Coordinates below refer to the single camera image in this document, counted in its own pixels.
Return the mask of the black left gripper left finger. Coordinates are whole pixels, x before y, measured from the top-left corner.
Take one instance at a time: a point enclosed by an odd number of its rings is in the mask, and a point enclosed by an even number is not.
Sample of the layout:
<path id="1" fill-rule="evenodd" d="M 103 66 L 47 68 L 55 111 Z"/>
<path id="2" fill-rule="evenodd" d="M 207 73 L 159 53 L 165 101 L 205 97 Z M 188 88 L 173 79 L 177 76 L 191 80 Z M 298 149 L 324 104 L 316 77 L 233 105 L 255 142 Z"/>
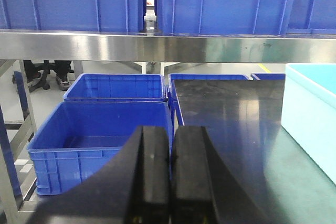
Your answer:
<path id="1" fill-rule="evenodd" d="M 28 223 L 168 223 L 169 138 L 159 126 L 138 126 L 99 171 L 44 200 Z"/>

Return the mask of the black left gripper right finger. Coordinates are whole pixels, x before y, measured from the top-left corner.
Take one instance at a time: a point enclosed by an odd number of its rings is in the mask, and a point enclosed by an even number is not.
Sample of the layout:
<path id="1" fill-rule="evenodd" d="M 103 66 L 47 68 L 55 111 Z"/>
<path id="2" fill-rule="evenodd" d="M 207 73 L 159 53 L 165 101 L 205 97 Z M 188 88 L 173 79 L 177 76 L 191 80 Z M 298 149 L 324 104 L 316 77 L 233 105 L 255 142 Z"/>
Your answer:
<path id="1" fill-rule="evenodd" d="M 224 164 L 205 127 L 177 129 L 171 172 L 172 223 L 271 223 Z"/>

